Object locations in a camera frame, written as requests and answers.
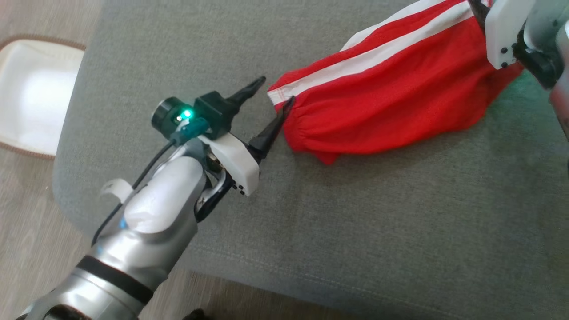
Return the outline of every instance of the gray cushion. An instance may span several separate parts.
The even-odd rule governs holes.
[[[100,187],[132,182],[165,144],[160,100],[273,83],[409,2],[108,1],[57,152],[64,213],[93,235],[116,203]],[[328,167],[281,136],[261,188],[230,192],[180,266],[376,317],[560,318],[569,153],[547,100],[524,75],[470,130]],[[258,94],[233,133],[273,116]]]

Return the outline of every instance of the black cable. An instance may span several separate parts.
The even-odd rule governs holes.
[[[140,183],[144,180],[144,178],[146,177],[148,172],[150,172],[150,169],[152,169],[152,167],[156,164],[158,159],[160,159],[160,157],[163,156],[164,153],[166,153],[166,151],[168,151],[168,149],[170,149],[172,146],[174,146],[174,144],[175,144],[174,140],[170,141],[167,145],[165,145],[154,156],[154,158],[152,158],[150,163],[146,166],[146,168],[144,168],[144,170],[142,171],[142,173],[140,174],[138,179],[134,182],[133,190],[136,190],[138,188]],[[97,242],[97,239],[99,238],[99,235],[101,235],[101,232],[103,231],[103,229],[106,227],[106,225],[109,223],[109,221],[111,221],[111,219],[114,217],[114,215],[117,214],[117,212],[121,209],[121,207],[122,207],[122,203],[119,202],[119,204],[111,211],[111,213],[109,213],[109,216],[107,216],[105,221],[103,221],[103,223],[99,226],[99,229],[97,229],[97,231],[95,232],[95,235],[93,236],[93,240],[91,241],[91,247],[95,245],[95,243]]]

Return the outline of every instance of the red fabric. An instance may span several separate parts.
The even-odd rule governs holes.
[[[460,2],[444,1],[386,24],[346,51],[283,75],[269,91],[413,32]],[[484,35],[471,17],[364,72],[297,95],[284,133],[294,151],[312,152],[328,165],[342,153],[398,148],[474,125],[521,71],[490,65]]]

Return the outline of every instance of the white tape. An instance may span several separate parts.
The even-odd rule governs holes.
[[[101,195],[113,194],[115,195],[122,204],[124,204],[133,193],[132,186],[123,179],[111,180],[103,186],[101,189]]]

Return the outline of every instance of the brown trim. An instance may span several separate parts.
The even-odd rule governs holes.
[[[4,39],[0,42],[0,50],[4,49],[8,44],[16,41],[16,40],[37,40],[37,41],[45,41],[51,43],[62,44],[64,46],[72,47],[75,49],[85,51],[86,46],[84,44],[80,44],[77,42],[73,42],[70,40],[60,39],[54,36],[43,36],[38,34],[17,34],[13,36],[9,36],[8,38]]]
[[[72,47],[72,48],[83,50],[83,51],[85,51],[85,49],[86,49],[86,46],[84,44],[80,44],[80,43],[69,41],[69,40],[60,39],[60,38],[57,38],[54,36],[43,36],[43,35],[37,35],[37,34],[18,34],[18,35],[9,36],[8,38],[6,38],[2,42],[0,42],[0,50],[4,49],[8,44],[10,44],[14,41],[17,41],[17,40],[38,40],[38,41],[45,41],[45,42],[62,44],[64,46]],[[37,157],[40,159],[46,159],[46,160],[54,160],[55,159],[55,157],[53,155],[50,155],[50,154],[31,152],[31,151],[20,149],[20,148],[15,147],[15,146],[7,145],[7,144],[2,143],[2,142],[0,142],[0,147],[7,149],[9,151],[13,151],[13,152],[23,154],[23,155],[29,155],[32,157]]]

